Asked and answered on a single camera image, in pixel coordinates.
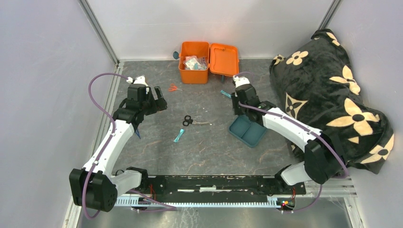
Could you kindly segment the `black handled scissors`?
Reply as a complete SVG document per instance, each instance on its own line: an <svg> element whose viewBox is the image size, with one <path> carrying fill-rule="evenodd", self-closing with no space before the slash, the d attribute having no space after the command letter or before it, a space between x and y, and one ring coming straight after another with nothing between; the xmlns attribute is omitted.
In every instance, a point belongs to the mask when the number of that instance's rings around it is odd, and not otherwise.
<svg viewBox="0 0 403 228"><path fill-rule="evenodd" d="M189 125L191 125L191 124L196 124L196 125L206 125L206 124L208 124L208 125L211 125L210 122L198 122L198 121L193 120L190 115L186 115L186 116L184 117L184 120L183 120L183 122L182 122L182 125L185 126L185 127L187 127L187 126L189 126Z"/></svg>

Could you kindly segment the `orange medicine kit box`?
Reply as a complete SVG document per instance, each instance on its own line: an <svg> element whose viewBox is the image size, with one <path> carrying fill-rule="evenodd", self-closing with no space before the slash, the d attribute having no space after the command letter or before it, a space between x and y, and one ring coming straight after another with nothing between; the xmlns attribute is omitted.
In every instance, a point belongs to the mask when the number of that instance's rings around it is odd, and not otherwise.
<svg viewBox="0 0 403 228"><path fill-rule="evenodd" d="M232 77L240 72L238 49L235 46L205 41L185 41L180 51L178 69L184 84L206 84L209 73ZM199 62L205 62L206 70L186 70L185 57L196 56Z"/></svg>

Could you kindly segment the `teal sachet by gauze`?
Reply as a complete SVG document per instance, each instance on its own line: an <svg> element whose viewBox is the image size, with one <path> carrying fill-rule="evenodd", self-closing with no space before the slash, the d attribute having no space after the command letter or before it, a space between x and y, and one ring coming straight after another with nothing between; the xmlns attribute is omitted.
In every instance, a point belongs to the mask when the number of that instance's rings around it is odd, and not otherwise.
<svg viewBox="0 0 403 228"><path fill-rule="evenodd" d="M178 135L177 135L177 136L175 137L175 139L174 139L174 142L175 142L175 143L178 143L178 142L179 142L179 140L180 140L181 136L184 134L184 132L185 132L184 129L181 129L181 130L179 131Z"/></svg>

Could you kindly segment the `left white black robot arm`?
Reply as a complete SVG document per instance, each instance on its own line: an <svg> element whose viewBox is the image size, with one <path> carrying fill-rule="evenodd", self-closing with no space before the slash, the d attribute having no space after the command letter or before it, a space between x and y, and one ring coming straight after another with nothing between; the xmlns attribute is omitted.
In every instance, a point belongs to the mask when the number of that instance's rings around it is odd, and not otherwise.
<svg viewBox="0 0 403 228"><path fill-rule="evenodd" d="M165 109L167 102L160 87L151 89L139 83L128 87L127 97L114 111L108 132L94 155L69 175L75 205L109 212L117 198L129 190L141 194L149 189L145 169L129 167L122 174L113 175L113 167L144 117Z"/></svg>

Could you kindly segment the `teal plastic tray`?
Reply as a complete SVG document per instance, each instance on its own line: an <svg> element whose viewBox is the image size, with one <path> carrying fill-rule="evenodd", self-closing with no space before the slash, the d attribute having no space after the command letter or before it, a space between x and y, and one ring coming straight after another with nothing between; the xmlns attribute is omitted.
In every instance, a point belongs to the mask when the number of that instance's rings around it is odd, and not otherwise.
<svg viewBox="0 0 403 228"><path fill-rule="evenodd" d="M245 115L240 115L230 124L228 131L248 147L254 148L265 135L267 128L250 121Z"/></svg>

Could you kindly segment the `black mounting base rail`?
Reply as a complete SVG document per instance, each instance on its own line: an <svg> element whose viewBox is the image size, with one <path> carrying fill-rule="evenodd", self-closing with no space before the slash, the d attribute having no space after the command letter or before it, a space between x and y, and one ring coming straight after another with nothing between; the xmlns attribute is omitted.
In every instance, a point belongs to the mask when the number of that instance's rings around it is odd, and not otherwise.
<svg viewBox="0 0 403 228"><path fill-rule="evenodd" d="M273 175L156 175L136 190L163 203L253 203L307 192L304 183L289 186Z"/></svg>

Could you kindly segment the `teal knob behind box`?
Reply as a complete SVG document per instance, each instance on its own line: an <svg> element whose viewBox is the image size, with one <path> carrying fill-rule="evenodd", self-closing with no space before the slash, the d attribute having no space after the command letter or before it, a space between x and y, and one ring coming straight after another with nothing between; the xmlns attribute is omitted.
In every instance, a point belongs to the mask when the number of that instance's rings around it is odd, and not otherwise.
<svg viewBox="0 0 403 228"><path fill-rule="evenodd" d="M174 51L174 52L173 52L173 58L174 58L175 60L179 59L179 58L180 58L180 54L179 54L177 51Z"/></svg>

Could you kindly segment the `blue tweezers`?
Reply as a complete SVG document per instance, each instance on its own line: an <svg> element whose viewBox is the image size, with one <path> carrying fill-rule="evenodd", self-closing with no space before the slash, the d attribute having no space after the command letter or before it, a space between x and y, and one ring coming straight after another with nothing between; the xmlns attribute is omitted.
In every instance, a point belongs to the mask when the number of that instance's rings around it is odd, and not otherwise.
<svg viewBox="0 0 403 228"><path fill-rule="evenodd" d="M138 129L136 129L134 133L137 135L137 137L138 137L139 139L141 139L141 136L140 136L140 133L139 133L139 130L138 130Z"/></svg>

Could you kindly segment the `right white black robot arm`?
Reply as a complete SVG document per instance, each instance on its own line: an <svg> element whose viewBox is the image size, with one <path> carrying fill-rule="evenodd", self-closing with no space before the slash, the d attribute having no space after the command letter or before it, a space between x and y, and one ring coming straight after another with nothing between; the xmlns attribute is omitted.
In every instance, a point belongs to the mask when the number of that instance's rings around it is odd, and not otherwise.
<svg viewBox="0 0 403 228"><path fill-rule="evenodd" d="M235 83L231 99L236 115L244 114L250 121L279 133L303 152L302 162L279 172L280 178L274 181L277 192L286 194L295 184L305 181L324 184L340 171L348 175L344 149L338 136L291 118L268 101L260 101L250 83Z"/></svg>

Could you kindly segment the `black floral blanket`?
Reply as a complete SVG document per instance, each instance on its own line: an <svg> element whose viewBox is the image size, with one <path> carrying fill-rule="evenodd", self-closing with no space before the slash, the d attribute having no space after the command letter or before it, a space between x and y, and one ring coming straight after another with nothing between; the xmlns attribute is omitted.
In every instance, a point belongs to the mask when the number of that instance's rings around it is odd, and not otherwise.
<svg viewBox="0 0 403 228"><path fill-rule="evenodd" d="M330 29L269 67L281 108L294 119L336 133L349 167L378 174L394 144L387 116L366 106L347 51Z"/></svg>

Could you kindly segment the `orange handled small scissors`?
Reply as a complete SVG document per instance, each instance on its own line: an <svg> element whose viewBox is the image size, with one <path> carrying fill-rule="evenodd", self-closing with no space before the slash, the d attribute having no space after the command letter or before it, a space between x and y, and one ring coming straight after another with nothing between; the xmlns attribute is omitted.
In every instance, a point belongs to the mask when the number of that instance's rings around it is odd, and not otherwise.
<svg viewBox="0 0 403 228"><path fill-rule="evenodd" d="M182 89L178 88L175 84L170 84L170 87L168 88L169 92L174 92L174 91L182 91Z"/></svg>

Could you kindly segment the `teal sachet near gloves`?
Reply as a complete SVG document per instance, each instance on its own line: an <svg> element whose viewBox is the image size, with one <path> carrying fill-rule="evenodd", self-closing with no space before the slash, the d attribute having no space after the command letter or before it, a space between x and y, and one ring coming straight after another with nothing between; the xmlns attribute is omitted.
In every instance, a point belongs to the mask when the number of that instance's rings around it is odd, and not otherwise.
<svg viewBox="0 0 403 228"><path fill-rule="evenodd" d="M224 96L228 97L229 99L231 99L231 94L225 92L224 90L221 90L220 93L223 94Z"/></svg>

